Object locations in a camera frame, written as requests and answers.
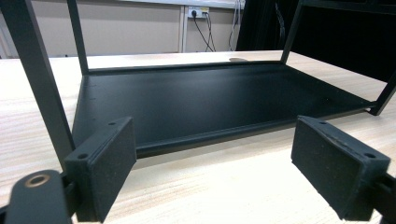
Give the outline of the white wall socket with plugs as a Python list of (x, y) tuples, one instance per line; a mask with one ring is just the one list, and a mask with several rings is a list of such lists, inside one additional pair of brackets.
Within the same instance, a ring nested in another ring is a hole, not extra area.
[(208, 12), (208, 7), (188, 7), (188, 17), (190, 19), (203, 19)]

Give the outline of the black two-tier metal rack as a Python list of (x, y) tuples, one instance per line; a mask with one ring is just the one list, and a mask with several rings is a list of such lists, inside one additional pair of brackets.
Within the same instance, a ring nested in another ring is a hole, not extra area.
[(300, 0), (278, 61), (104, 69), (88, 67), (77, 2), (68, 0), (67, 5), (82, 71), (72, 124), (66, 120), (31, 0), (0, 0), (60, 162), (118, 119), (133, 121), (134, 138), (128, 144), (137, 158), (145, 158), (285, 127), (300, 115), (329, 118), (364, 109), (378, 115), (396, 91), (396, 65), (386, 68), (387, 85), (378, 99), (368, 101), (286, 64), (299, 28), (314, 28), (304, 22), (304, 14), (323, 12), (331, 29), (345, 33), (336, 47), (352, 50), (352, 69), (361, 72), (362, 63), (374, 59), (368, 52), (374, 46), (368, 31), (389, 35), (384, 24), (396, 24), (396, 4)]

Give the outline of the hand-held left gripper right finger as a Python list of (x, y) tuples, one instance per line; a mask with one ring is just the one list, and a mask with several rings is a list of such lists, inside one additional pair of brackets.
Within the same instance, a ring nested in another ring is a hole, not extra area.
[(388, 156), (326, 121), (300, 116), (291, 160), (339, 218), (368, 221), (376, 210), (391, 220)]

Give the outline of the black curtain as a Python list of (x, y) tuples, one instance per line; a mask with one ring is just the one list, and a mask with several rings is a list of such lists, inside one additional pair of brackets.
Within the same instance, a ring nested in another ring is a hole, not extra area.
[[(283, 49), (297, 4), (246, 0), (236, 49)], [(291, 50), (387, 82), (396, 72), (396, 15), (306, 7)]]

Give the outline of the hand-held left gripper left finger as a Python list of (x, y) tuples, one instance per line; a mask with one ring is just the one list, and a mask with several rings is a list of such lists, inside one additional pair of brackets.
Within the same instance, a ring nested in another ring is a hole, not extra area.
[(135, 163), (130, 117), (110, 121), (65, 158), (67, 178), (81, 197), (78, 221), (105, 221)]

